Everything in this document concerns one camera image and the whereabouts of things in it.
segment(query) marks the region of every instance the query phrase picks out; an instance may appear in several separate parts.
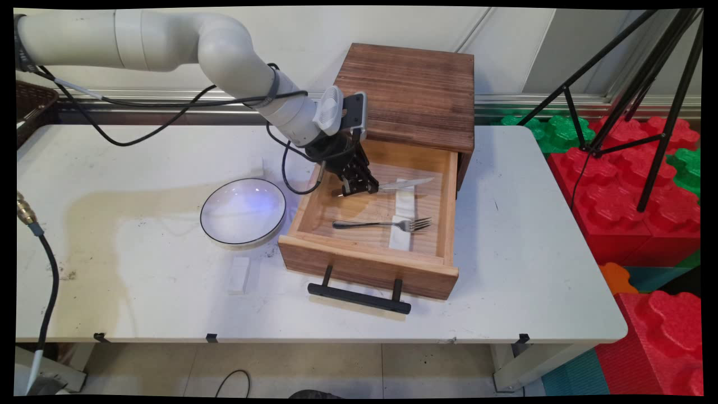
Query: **cable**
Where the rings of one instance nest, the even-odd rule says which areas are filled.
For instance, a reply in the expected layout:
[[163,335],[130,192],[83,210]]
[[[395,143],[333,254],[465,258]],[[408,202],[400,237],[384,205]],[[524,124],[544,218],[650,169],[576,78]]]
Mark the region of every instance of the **cable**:
[[[267,123],[266,123],[266,128],[267,128],[267,134],[269,135],[269,137],[271,137],[275,142],[281,144],[282,147],[287,147],[287,145],[284,144],[284,142],[282,142],[281,140],[277,139],[277,138],[271,133],[271,131],[269,130],[269,121],[267,121]],[[342,157],[343,155],[346,155],[346,154],[349,154],[350,152],[352,152],[355,148],[356,148],[356,144],[352,143],[352,144],[349,146],[349,148],[346,149],[346,150],[344,150],[343,152],[335,153],[335,154],[333,154],[333,155],[328,155],[328,156],[321,156],[320,158],[313,159],[313,158],[307,156],[306,154],[300,152],[299,150],[294,149],[292,146],[289,146],[289,149],[290,149],[292,152],[297,153],[298,155],[302,156],[306,161],[309,161],[309,162],[321,162],[321,161],[328,160],[328,159],[332,159],[332,158],[336,158],[336,157]]]
[[249,390],[252,388],[252,382],[251,382],[251,379],[249,378],[249,373],[243,369],[237,369],[237,370],[232,371],[229,375],[227,375],[227,377],[225,377],[224,380],[222,380],[222,382],[220,383],[220,387],[217,389],[217,392],[215,393],[215,398],[217,398],[217,396],[219,396],[220,390],[222,390],[222,386],[224,386],[224,382],[226,382],[227,379],[229,379],[229,377],[231,375],[234,375],[237,372],[242,372],[247,376],[247,395],[245,395],[244,398],[249,398]]
[[269,135],[269,137],[272,138],[275,142],[281,144],[282,147],[286,147],[287,149],[291,150],[292,152],[297,153],[298,155],[304,157],[304,159],[307,160],[307,161],[316,162],[314,159],[312,159],[311,157],[307,156],[306,154],[300,152],[299,150],[293,148],[292,146],[287,146],[286,144],[284,144],[284,142],[282,142],[281,140],[277,139],[277,138],[271,133],[271,131],[269,130],[269,121],[267,121],[266,128],[267,128],[267,134]]
[[286,185],[287,189],[289,189],[291,192],[296,193],[297,195],[307,195],[308,193],[312,193],[315,189],[319,187],[319,184],[322,183],[322,174],[317,179],[317,183],[314,184],[313,187],[311,187],[308,190],[296,190],[292,188],[292,186],[289,184],[289,181],[286,180],[286,171],[284,170],[284,165],[286,163],[286,154],[289,152],[289,145],[292,143],[292,141],[287,140],[286,141],[286,149],[284,149],[284,155],[281,156],[281,179],[284,180],[284,185]]
[[37,221],[37,216],[33,212],[30,204],[25,201],[25,197],[17,191],[17,218],[32,231],[33,235],[40,239],[42,247],[45,248],[47,259],[50,261],[50,268],[52,269],[52,290],[50,291],[50,301],[45,309],[45,316],[42,318],[42,325],[40,326],[40,333],[37,337],[37,347],[35,349],[35,355],[32,358],[32,365],[30,367],[30,375],[27,379],[27,389],[25,395],[30,391],[30,388],[37,379],[37,374],[40,369],[40,362],[42,361],[42,352],[45,350],[45,338],[47,336],[47,327],[50,325],[50,317],[52,316],[52,309],[55,308],[55,301],[57,300],[57,289],[60,286],[60,273],[57,271],[57,261],[55,261],[55,255],[52,253],[50,244],[45,239],[45,232]]
[[[278,98],[289,98],[294,96],[308,96],[309,93],[306,90],[292,91],[291,93],[277,94],[274,99]],[[110,104],[122,105],[122,106],[138,106],[141,108],[197,108],[202,106],[221,106],[229,104],[244,104],[252,101],[264,101],[266,97],[246,97],[246,98],[235,98],[227,101],[206,101],[200,103],[141,103],[141,102],[129,102],[113,100],[112,98],[102,97],[102,101],[109,102]]]
[[586,170],[586,166],[588,165],[588,159],[591,158],[591,151],[589,150],[586,152],[586,162],[584,163],[584,167],[581,169],[581,173],[579,174],[579,177],[576,179],[576,185],[574,185],[574,192],[571,195],[571,212],[574,211],[574,199],[576,198],[576,188],[579,186],[579,181],[581,180],[581,177],[583,177],[583,172]]
[[50,268],[52,268],[52,291],[50,292],[50,301],[47,302],[47,309],[45,310],[45,317],[42,318],[42,325],[40,326],[40,335],[37,339],[36,351],[45,350],[45,337],[47,336],[47,327],[50,325],[50,316],[52,316],[52,309],[55,308],[55,301],[57,300],[57,288],[60,286],[60,273],[57,271],[57,261],[52,253],[50,244],[45,239],[45,235],[41,234],[38,236],[45,253],[47,253],[47,259],[50,261]]
[[[276,68],[277,70],[279,70],[279,67],[276,66],[275,64],[270,63],[269,65],[270,65],[272,68]],[[40,77],[43,77],[43,78],[46,78],[47,80],[50,80],[50,81],[52,81],[53,83],[55,83],[55,85],[65,94],[65,96],[66,96],[70,101],[72,101],[72,103],[73,103],[73,105],[75,106],[75,108],[77,108],[78,111],[80,111],[80,113],[85,117],[85,119],[87,119],[87,121],[90,122],[90,124],[95,128],[95,130],[96,130],[100,135],[102,135],[102,137],[105,138],[105,140],[107,140],[107,141],[110,142],[111,144],[114,144],[114,145],[120,146],[120,147],[131,146],[131,145],[133,145],[133,144],[137,144],[137,143],[140,143],[140,142],[142,142],[142,141],[144,141],[144,140],[147,140],[147,139],[149,139],[150,137],[153,137],[155,134],[161,132],[164,128],[168,127],[169,125],[171,125],[172,123],[174,123],[175,121],[177,121],[177,120],[178,120],[185,112],[187,112],[187,110],[188,110],[189,108],[191,108],[191,107],[196,107],[196,106],[219,106],[219,105],[236,104],[236,103],[243,103],[243,102],[250,102],[250,101],[263,101],[263,100],[265,99],[265,97],[250,97],[250,98],[237,98],[237,99],[230,100],[230,101],[216,101],[216,102],[212,102],[212,101],[211,101],[211,102],[205,102],[205,103],[198,103],[197,101],[198,101],[202,96],[204,96],[208,91],[210,91],[210,90],[212,90],[212,89],[214,89],[214,88],[217,87],[217,86],[211,85],[211,86],[205,88],[204,90],[202,90],[202,92],[200,92],[199,94],[197,94],[196,97],[194,97],[188,104],[172,104],[172,103],[169,103],[169,104],[168,104],[168,103],[145,104],[145,103],[131,103],[131,102],[125,102],[125,101],[112,100],[112,99],[110,99],[110,98],[107,98],[107,97],[104,97],[104,96],[99,96],[99,95],[96,95],[96,94],[94,94],[94,93],[91,93],[90,91],[87,91],[87,90],[85,90],[84,88],[81,88],[81,87],[79,87],[79,86],[71,85],[75,90],[79,90],[80,92],[87,93],[87,94],[89,94],[89,95],[91,95],[91,96],[93,96],[93,97],[95,97],[95,98],[99,98],[99,99],[101,99],[102,101],[106,101],[106,102],[109,102],[109,103],[111,103],[111,104],[117,104],[117,105],[123,105],[123,106],[141,106],[141,107],[147,107],[147,108],[167,108],[167,107],[182,107],[182,108],[183,108],[183,110],[181,110],[179,113],[177,113],[175,116],[173,116],[173,117],[172,117],[169,121],[167,121],[165,124],[163,124],[162,126],[160,126],[160,127],[157,128],[157,129],[155,129],[154,131],[152,131],[152,132],[150,132],[150,133],[144,135],[143,137],[140,137],[140,138],[138,138],[138,139],[132,140],[132,141],[130,141],[130,142],[117,142],[116,140],[114,140],[114,139],[112,139],[111,137],[109,137],[109,136],[102,130],[102,128],[100,128],[100,126],[97,124],[97,122],[87,113],[87,111],[86,111],[85,108],[82,106],[82,104],[80,104],[80,103],[75,99],[75,97],[73,97],[72,94],[70,94],[70,92],[67,91],[66,87],[65,87],[63,84],[58,83],[58,81],[60,81],[59,79],[56,79],[56,77],[55,77],[45,66],[39,66],[39,68],[40,68],[40,70],[43,71],[43,73],[35,73],[36,75],[38,75],[38,76],[40,76]],[[294,92],[291,92],[291,93],[279,94],[279,95],[277,95],[275,98],[286,98],[286,97],[290,97],[290,96],[296,96],[296,95],[299,95],[299,94],[307,95],[308,93],[307,93],[306,91],[294,91]],[[343,156],[343,155],[347,155],[347,154],[353,152],[354,149],[356,148],[356,144],[355,144],[355,143],[351,143],[350,146],[349,146],[346,150],[343,150],[342,152],[335,153],[335,154],[333,154],[333,155],[328,155],[328,156],[321,156],[321,157],[319,157],[319,158],[314,159],[314,158],[311,158],[311,157],[307,156],[306,154],[300,152],[299,150],[293,148],[293,147],[291,146],[291,143],[292,143],[291,141],[288,141],[286,144],[284,144],[281,140],[277,139],[277,138],[271,133],[271,130],[269,129],[269,121],[267,121],[267,123],[266,123],[266,131],[267,131],[267,134],[268,134],[275,142],[281,144],[281,145],[285,148],[285,150],[284,150],[284,155],[282,156],[282,159],[281,159],[281,174],[282,174],[282,179],[284,180],[284,185],[286,185],[286,187],[287,187],[291,192],[296,193],[297,195],[306,195],[306,194],[311,193],[311,192],[313,192],[314,190],[316,190],[317,187],[319,187],[319,185],[320,185],[320,183],[321,183],[321,178],[322,178],[322,176],[321,176],[321,175],[319,176],[319,179],[317,180],[317,183],[314,184],[314,186],[311,187],[309,190],[299,191],[299,190],[295,190],[294,188],[292,188],[292,186],[289,184],[289,181],[286,179],[286,171],[285,171],[286,156],[287,156],[287,153],[289,152],[289,150],[291,150],[292,152],[295,152],[295,153],[297,153],[298,155],[302,156],[302,157],[303,157],[304,159],[306,159],[307,161],[310,161],[310,162],[322,162],[322,161],[325,161],[325,160],[328,160],[328,159],[332,159],[332,158],[336,158],[336,157],[341,157],[341,156]]]
[[[120,100],[102,96],[93,91],[89,91],[87,88],[80,87],[76,84],[72,84],[72,83],[69,83],[62,79],[56,78],[44,66],[38,66],[38,67],[40,69],[42,69],[42,71],[44,71],[45,73],[35,73],[35,74],[38,75],[39,77],[46,78],[47,80],[52,81],[57,86],[70,87],[73,90],[79,91],[85,95],[91,96],[100,101],[105,101],[110,104],[122,105],[122,106],[133,106],[133,107],[139,107],[139,108],[199,108],[199,107],[207,107],[207,106],[244,104],[244,103],[248,103],[248,102],[252,102],[252,101],[264,101],[264,99],[266,98],[265,96],[264,97],[256,96],[256,97],[235,98],[235,99],[227,100],[227,101],[206,101],[206,102],[200,102],[200,103],[198,103],[196,101],[194,101],[194,102],[191,101],[189,103],[144,103],[144,102],[120,101]],[[274,99],[289,98],[289,97],[294,97],[294,96],[308,96],[308,95],[309,95],[309,93],[306,90],[298,90],[298,91],[292,91],[289,93],[277,94],[274,96]]]
[[[48,76],[54,78],[54,76],[52,75],[52,73],[50,73],[50,71],[49,71],[48,69],[46,69],[45,66],[39,66],[39,68],[42,69],[42,71],[46,72],[46,74],[47,74]],[[117,142],[115,139],[112,139],[111,137],[109,137],[109,136],[102,130],[102,128],[100,128],[100,126],[97,124],[97,122],[95,121],[95,119],[94,119],[93,117],[91,117],[90,114],[87,113],[87,111],[85,110],[85,107],[82,106],[82,104],[78,103],[77,100],[75,100],[75,97],[73,97],[72,94],[70,94],[70,92],[67,91],[67,89],[66,89],[62,84],[55,83],[55,85],[57,85],[57,87],[65,94],[65,96],[66,96],[68,99],[70,99],[70,101],[72,101],[72,103],[73,103],[73,105],[75,106],[75,108],[77,108],[78,111],[80,111],[80,113],[85,117],[85,119],[87,119],[87,121],[90,122],[90,125],[92,125],[92,126],[95,128],[95,130],[96,130],[97,132],[99,132],[99,134],[102,135],[102,137],[105,138],[105,140],[107,140],[108,142],[114,144],[115,146],[119,146],[119,147],[127,147],[127,146],[131,146],[131,145],[133,145],[133,144],[138,144],[138,143],[140,143],[140,142],[143,142],[144,140],[149,139],[150,137],[153,137],[155,134],[160,133],[164,128],[168,127],[169,125],[171,125],[171,124],[173,124],[175,121],[177,121],[177,120],[178,120],[182,115],[184,115],[185,112],[187,112],[187,110],[189,109],[189,108],[185,107],[183,110],[181,110],[181,111],[178,112],[176,115],[174,115],[172,118],[170,118],[169,121],[167,121],[165,124],[163,124],[162,126],[160,126],[160,127],[157,128],[157,129],[155,129],[154,131],[152,131],[152,132],[150,132],[150,133],[144,135],[143,137],[140,137],[140,138],[138,138],[138,139],[132,140],[132,141],[130,141],[130,142]],[[202,92],[200,92],[199,94],[197,94],[197,95],[192,99],[192,101],[191,101],[190,103],[197,102],[197,100],[199,100],[200,97],[204,96],[209,90],[212,90],[212,89],[214,89],[214,88],[216,88],[216,87],[217,87],[217,86],[215,86],[215,85],[211,85],[211,86],[205,88],[204,90],[202,90]]]

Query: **white wall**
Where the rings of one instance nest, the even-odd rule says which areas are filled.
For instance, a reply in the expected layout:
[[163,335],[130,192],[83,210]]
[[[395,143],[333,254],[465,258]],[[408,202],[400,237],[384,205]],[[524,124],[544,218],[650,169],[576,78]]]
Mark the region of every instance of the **white wall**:
[[[701,17],[688,28],[679,40],[676,48],[673,49],[673,53],[663,65],[661,72],[656,76],[656,81],[653,82],[651,89],[648,90],[648,95],[651,96],[674,96],[678,90],[678,83],[681,81],[683,70],[686,68],[686,62],[688,61],[688,55],[691,53],[693,47],[693,41],[696,39],[696,33],[698,32],[698,26],[700,25]],[[689,96],[700,96],[701,95],[701,83],[703,79],[703,54],[698,59],[698,65],[696,70],[693,72],[691,83],[688,87]]]
[[463,50],[474,54],[476,94],[518,94],[556,9],[496,7]]
[[[255,50],[310,92],[330,86],[352,42],[454,52],[486,7],[453,6],[247,6],[157,9],[217,12],[241,21]],[[36,14],[41,9],[14,9]],[[498,7],[463,52],[475,55],[477,93],[519,93],[554,9]],[[170,73],[57,66],[52,72],[88,88],[198,90],[210,84],[197,65]],[[37,76],[16,73],[40,85]]]
[[[524,93],[551,93],[643,10],[558,9],[533,63]],[[571,92],[603,95],[643,36],[646,22],[571,85]]]

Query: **floor tile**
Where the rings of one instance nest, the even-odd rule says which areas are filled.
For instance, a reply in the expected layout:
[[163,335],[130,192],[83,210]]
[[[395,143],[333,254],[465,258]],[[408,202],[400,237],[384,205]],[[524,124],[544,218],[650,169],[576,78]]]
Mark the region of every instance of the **floor tile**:
[[181,396],[199,344],[97,344],[81,394]]
[[520,397],[496,393],[484,344],[384,344],[384,398]]
[[[379,344],[205,344],[187,384],[186,396],[213,397],[235,369],[251,376],[251,398],[288,398],[319,390],[342,398],[381,398]],[[225,382],[220,397],[244,397],[244,374]]]

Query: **white block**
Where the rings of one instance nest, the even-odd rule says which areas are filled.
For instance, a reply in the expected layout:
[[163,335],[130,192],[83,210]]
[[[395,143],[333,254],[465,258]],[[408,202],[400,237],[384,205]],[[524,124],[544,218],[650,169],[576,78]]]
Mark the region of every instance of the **white block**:
[[262,156],[252,155],[243,163],[246,168],[245,178],[264,178],[264,159]]
[[230,267],[227,293],[230,295],[243,295],[249,276],[249,258],[234,257]]

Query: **table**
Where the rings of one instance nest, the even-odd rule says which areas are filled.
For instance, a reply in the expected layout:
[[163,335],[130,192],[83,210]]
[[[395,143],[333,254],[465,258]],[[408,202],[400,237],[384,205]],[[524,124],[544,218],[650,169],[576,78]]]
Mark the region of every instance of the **table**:
[[[127,141],[151,129],[106,131]],[[278,235],[253,249],[205,235],[207,196],[258,175],[284,192],[280,234],[289,228],[299,196],[284,186],[283,149],[264,127],[168,127],[132,147],[90,126],[42,127],[17,152],[17,183],[62,269],[47,340],[492,344],[497,388],[515,390],[623,338],[626,323],[531,133],[475,127],[475,141],[457,198],[459,280],[446,301],[402,295],[412,304],[404,316],[309,295],[320,279],[284,268]],[[289,153],[293,187],[311,169]],[[235,256],[251,260],[244,295],[227,291]],[[50,286],[42,246],[18,221],[16,341],[37,340]],[[533,345],[514,358],[508,344],[520,334]]]

